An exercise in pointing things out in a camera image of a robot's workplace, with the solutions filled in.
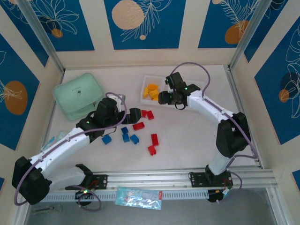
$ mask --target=black mounting bracket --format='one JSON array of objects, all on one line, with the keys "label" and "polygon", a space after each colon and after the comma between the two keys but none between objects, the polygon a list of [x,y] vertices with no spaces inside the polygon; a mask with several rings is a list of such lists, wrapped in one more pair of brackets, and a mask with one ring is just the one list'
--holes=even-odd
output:
[{"label": "black mounting bracket", "polygon": [[[92,175],[91,182],[89,185],[84,185],[83,187],[87,189],[94,189],[94,190],[106,190],[107,186],[107,177],[106,174],[101,175]],[[80,188],[69,186],[65,188],[66,190],[80,190]]]},{"label": "black mounting bracket", "polygon": [[192,188],[219,188],[225,186],[233,186],[231,174],[227,171],[218,176],[215,176],[213,182],[210,182],[207,179],[205,172],[190,172],[188,176],[191,180]]}]

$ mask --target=white tray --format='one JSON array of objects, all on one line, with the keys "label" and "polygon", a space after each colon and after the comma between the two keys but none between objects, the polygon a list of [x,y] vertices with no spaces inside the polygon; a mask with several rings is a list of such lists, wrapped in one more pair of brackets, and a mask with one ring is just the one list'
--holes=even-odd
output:
[{"label": "white tray", "polygon": [[[205,83],[201,82],[201,81],[184,80],[184,82],[187,84],[187,86],[189,86],[190,84],[195,84],[200,89],[203,89],[205,87]],[[144,77],[144,81],[143,81],[143,84],[142,84],[142,90],[141,90],[141,96],[140,96],[140,103],[144,104],[144,105],[155,105],[155,106],[159,106],[159,107],[164,106],[164,107],[176,109],[174,105],[168,105],[168,104],[160,105],[158,103],[158,101],[151,100],[150,96],[148,96],[146,98],[143,98],[144,90],[145,90],[146,87],[148,87],[148,85],[150,83],[158,85],[158,91],[159,92],[162,92],[162,91],[170,89],[169,85],[165,84],[165,77],[163,77],[163,76],[146,75]],[[194,110],[194,109],[192,109],[190,107],[187,107],[186,110]]]}]

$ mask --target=blue plastic package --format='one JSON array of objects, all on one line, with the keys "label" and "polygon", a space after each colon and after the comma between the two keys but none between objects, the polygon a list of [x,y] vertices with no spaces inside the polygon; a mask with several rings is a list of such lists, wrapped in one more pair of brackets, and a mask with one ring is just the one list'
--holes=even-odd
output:
[{"label": "blue plastic package", "polygon": [[162,196],[162,191],[119,187],[117,191],[116,205],[161,210]]}]

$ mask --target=red block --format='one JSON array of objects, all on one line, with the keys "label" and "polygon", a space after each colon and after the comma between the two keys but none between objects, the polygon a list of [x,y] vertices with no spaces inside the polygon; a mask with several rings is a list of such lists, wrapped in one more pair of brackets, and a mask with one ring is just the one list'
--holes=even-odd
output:
[{"label": "red block", "polygon": [[147,116],[147,110],[142,110],[142,117],[146,118]]},{"label": "red block", "polygon": [[156,154],[156,149],[154,146],[148,147],[148,151],[149,151],[150,155],[152,155],[152,156]]},{"label": "red block", "polygon": [[154,116],[153,116],[152,111],[147,111],[147,116],[148,116],[148,119],[149,119],[149,120],[154,119]]},{"label": "red block", "polygon": [[134,125],[132,125],[133,127],[133,130],[140,130],[140,129],[143,129],[145,127],[144,123],[141,122],[141,123],[136,123]]},{"label": "red block", "polygon": [[158,146],[159,145],[159,143],[158,143],[158,135],[157,134],[152,134],[151,135],[151,139],[152,139],[153,146]]}]

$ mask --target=orange circle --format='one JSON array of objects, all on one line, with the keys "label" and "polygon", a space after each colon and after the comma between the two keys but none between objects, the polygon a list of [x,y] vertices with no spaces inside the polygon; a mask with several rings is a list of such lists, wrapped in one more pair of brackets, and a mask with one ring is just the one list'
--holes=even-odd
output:
[{"label": "orange circle", "polygon": [[62,37],[62,31],[59,29],[53,29],[51,31],[52,35],[55,36],[56,38],[61,38]]},{"label": "orange circle", "polygon": [[289,100],[289,92],[286,89],[283,89],[279,93],[279,100],[283,103],[287,102]]},{"label": "orange circle", "polygon": [[4,93],[7,95],[4,98],[6,108],[14,115],[22,115],[28,102],[25,86],[19,81],[11,81],[5,86]]},{"label": "orange circle", "polygon": [[249,21],[243,20],[239,22],[238,24],[232,25],[225,34],[225,41],[228,44],[238,44],[240,42],[240,39],[246,30],[246,27],[248,26]]}]

